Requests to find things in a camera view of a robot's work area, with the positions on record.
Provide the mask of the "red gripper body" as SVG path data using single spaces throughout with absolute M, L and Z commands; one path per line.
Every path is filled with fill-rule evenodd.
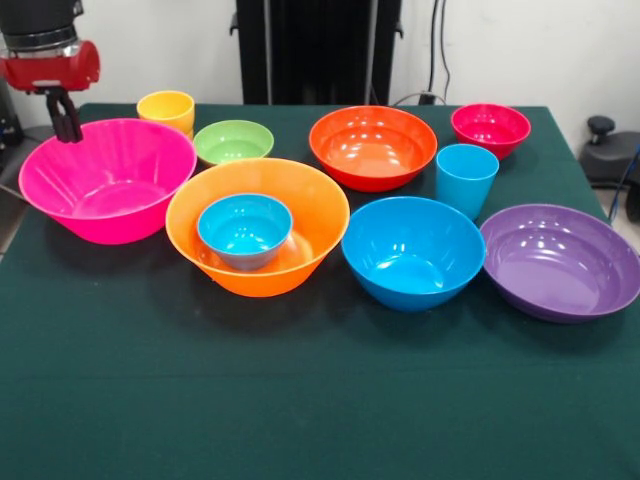
M 34 52 L 1 50 L 1 75 L 16 90 L 35 93 L 50 87 L 87 90 L 100 77 L 97 47 L 81 40 L 63 48 Z

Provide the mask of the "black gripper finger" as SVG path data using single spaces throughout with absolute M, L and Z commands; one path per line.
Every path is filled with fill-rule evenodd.
M 56 137 L 64 143 L 73 140 L 73 107 L 66 92 L 47 92 L 46 107 L 52 121 Z
M 83 139 L 81 123 L 76 107 L 66 90 L 61 93 L 60 104 L 64 109 L 64 115 L 62 116 L 63 135 L 61 139 L 65 143 L 78 143 Z

